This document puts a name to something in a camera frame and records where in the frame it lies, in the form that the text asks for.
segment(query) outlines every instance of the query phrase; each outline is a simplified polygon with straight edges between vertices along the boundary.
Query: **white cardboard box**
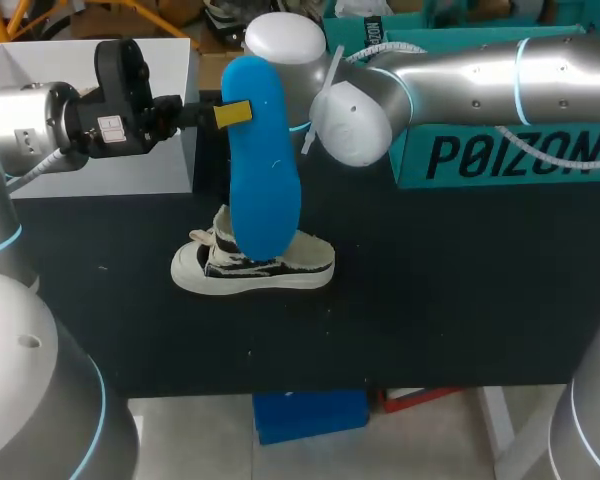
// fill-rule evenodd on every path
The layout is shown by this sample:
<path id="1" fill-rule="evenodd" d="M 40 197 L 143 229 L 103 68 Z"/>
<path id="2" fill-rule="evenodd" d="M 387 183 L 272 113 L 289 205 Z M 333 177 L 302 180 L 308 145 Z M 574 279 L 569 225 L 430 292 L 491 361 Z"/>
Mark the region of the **white cardboard box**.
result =
<path id="1" fill-rule="evenodd" d="M 136 40 L 149 65 L 154 97 L 199 99 L 198 56 L 187 39 Z M 0 87 L 67 82 L 78 90 L 97 86 L 93 54 L 100 40 L 22 42 L 0 45 Z M 179 131 L 147 155 L 90 159 L 79 171 L 47 174 L 14 198 L 190 193 L 196 153 L 195 128 Z"/>

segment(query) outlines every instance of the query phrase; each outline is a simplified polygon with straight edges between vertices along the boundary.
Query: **white sneaker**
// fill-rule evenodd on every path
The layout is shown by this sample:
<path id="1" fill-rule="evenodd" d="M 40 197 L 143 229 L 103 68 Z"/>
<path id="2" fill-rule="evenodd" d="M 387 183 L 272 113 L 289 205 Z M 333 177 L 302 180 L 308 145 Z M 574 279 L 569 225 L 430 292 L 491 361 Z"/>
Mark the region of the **white sneaker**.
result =
<path id="1" fill-rule="evenodd" d="M 213 228 L 194 230 L 189 236 L 193 241 L 173 257 L 171 277 L 190 292 L 232 295 L 257 288 L 309 290 L 326 285 L 333 277 L 333 247 L 301 231 L 281 257 L 265 262 L 249 260 L 236 244 L 225 205 L 213 219 Z"/>

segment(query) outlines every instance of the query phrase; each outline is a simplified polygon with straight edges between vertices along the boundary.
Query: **red object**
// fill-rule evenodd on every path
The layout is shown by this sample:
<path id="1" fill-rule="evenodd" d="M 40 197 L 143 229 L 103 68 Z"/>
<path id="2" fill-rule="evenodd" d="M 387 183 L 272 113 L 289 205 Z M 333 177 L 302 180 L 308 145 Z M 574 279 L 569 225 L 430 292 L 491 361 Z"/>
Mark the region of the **red object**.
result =
<path id="1" fill-rule="evenodd" d="M 433 388 L 423 389 L 419 392 L 412 393 L 401 398 L 388 399 L 385 390 L 378 392 L 378 401 L 382 408 L 387 413 L 397 412 L 405 408 L 420 405 L 421 403 L 430 402 L 436 398 L 444 397 L 455 392 L 463 390 L 462 388 Z"/>

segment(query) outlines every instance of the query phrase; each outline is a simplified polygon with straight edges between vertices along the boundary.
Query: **white cable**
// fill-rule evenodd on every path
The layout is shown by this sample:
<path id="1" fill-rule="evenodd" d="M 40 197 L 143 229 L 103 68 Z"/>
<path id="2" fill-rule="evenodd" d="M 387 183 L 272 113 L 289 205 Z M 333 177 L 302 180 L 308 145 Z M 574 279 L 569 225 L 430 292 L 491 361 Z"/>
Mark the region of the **white cable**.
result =
<path id="1" fill-rule="evenodd" d="M 378 45 L 373 45 L 371 47 L 367 47 L 364 50 L 360 50 L 357 53 L 347 57 L 346 61 L 350 63 L 357 62 L 358 60 L 362 60 L 364 58 L 370 57 L 372 55 L 376 55 L 382 52 L 388 52 L 392 50 L 399 50 L 405 53 L 426 53 L 426 50 L 418 47 L 417 45 L 413 45 L 412 43 L 406 42 L 387 42 L 381 43 Z M 509 140 L 513 145 L 518 147 L 520 150 L 525 153 L 531 155 L 532 157 L 537 158 L 538 160 L 542 160 L 543 162 L 550 163 L 551 165 L 557 165 L 558 167 L 564 168 L 573 168 L 578 170 L 595 170 L 600 168 L 600 160 L 596 160 L 595 162 L 575 162 L 573 160 L 565 160 L 563 158 L 557 158 L 553 155 L 549 155 L 547 153 L 541 152 L 537 148 L 532 147 L 527 142 L 516 136 L 511 130 L 503 126 L 495 127 L 498 132 L 500 132 L 507 140 Z"/>
<path id="2" fill-rule="evenodd" d="M 325 78 L 324 84 L 322 85 L 322 88 L 320 89 L 318 96 L 320 96 L 320 94 L 322 94 L 323 92 L 326 92 L 327 90 L 329 90 L 331 88 L 331 84 L 333 83 L 333 77 L 336 76 L 336 70 L 338 69 L 338 64 L 340 63 L 340 59 L 342 58 L 343 52 L 344 52 L 344 47 L 342 45 L 338 45 L 338 48 L 336 48 L 336 53 L 333 56 L 333 59 L 331 60 L 331 65 L 329 66 L 329 70 L 327 71 L 327 77 Z M 302 155 L 306 155 L 307 153 L 309 153 L 309 147 L 311 147 L 311 144 L 316 139 L 316 130 L 318 129 L 317 125 L 321 124 L 322 120 L 324 119 L 324 111 L 325 111 L 325 108 L 324 108 L 324 104 L 323 104 L 323 108 L 319 108 L 317 112 L 314 112 L 316 118 L 311 119 L 311 125 L 309 126 L 309 131 L 304 136 L 304 145 L 302 145 L 302 150 L 301 150 Z"/>
<path id="3" fill-rule="evenodd" d="M 382 52 L 389 52 L 392 50 L 399 50 L 405 53 L 427 53 L 426 50 L 414 45 L 412 43 L 406 42 L 387 42 L 387 43 L 379 43 L 377 45 L 371 45 L 370 47 L 365 48 L 364 50 L 360 50 L 353 55 L 350 55 L 346 58 L 347 62 L 354 63 L 358 60 L 362 60 L 364 58 L 370 57 L 372 55 L 377 55 Z"/>
<path id="4" fill-rule="evenodd" d="M 56 163 L 58 163 L 60 160 L 63 160 L 64 158 L 65 155 L 62 152 L 60 152 L 60 149 L 57 149 L 55 152 L 53 152 L 51 155 L 49 155 L 47 158 L 41 161 L 38 165 L 36 165 L 29 173 L 9 182 L 7 184 L 7 192 L 9 194 L 12 194 L 16 190 L 20 190 L 22 187 L 33 182 L 36 178 L 38 178 L 40 175 L 45 173 L 47 170 L 49 170 Z"/>

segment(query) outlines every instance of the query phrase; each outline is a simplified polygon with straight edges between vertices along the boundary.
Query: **robotic arm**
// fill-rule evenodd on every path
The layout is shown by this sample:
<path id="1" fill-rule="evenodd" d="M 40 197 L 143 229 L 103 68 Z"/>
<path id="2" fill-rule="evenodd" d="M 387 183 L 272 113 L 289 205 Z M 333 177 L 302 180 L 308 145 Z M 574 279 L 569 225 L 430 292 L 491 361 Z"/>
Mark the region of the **robotic arm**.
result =
<path id="1" fill-rule="evenodd" d="M 339 62 L 328 93 L 322 89 L 332 59 L 322 31 L 309 20 L 285 13 L 258 17 L 245 43 L 278 70 L 290 125 L 317 123 L 326 150 L 352 166 L 380 159 L 408 126 L 600 122 L 600 35 L 532 38 L 444 55 L 380 44 L 347 59 L 375 54 L 366 65 Z"/>
<path id="2" fill-rule="evenodd" d="M 600 122 L 600 36 L 449 55 L 386 44 L 340 61 L 314 23 L 272 13 L 250 24 L 245 41 L 282 79 L 292 130 L 312 128 L 332 156 L 353 166 L 380 159 L 412 125 Z M 352 63 L 372 54 L 366 65 Z M 0 273 L 30 287 L 0 275 L 0 479 L 26 469 L 33 480 L 127 480 L 138 450 L 124 404 L 31 292 L 37 280 L 20 252 L 4 173 L 26 179 L 77 170 L 89 157 L 148 153 L 177 128 L 251 119 L 249 99 L 235 108 L 153 98 L 132 40 L 102 42 L 95 69 L 99 85 L 82 96 L 60 82 L 0 88 Z M 32 362 L 36 351 L 40 361 Z M 557 478 L 600 478 L 600 335 L 575 378 L 552 421 L 550 457 Z M 70 428 L 57 421 L 59 411 Z M 35 445 L 53 445 L 62 461 L 37 461 Z"/>

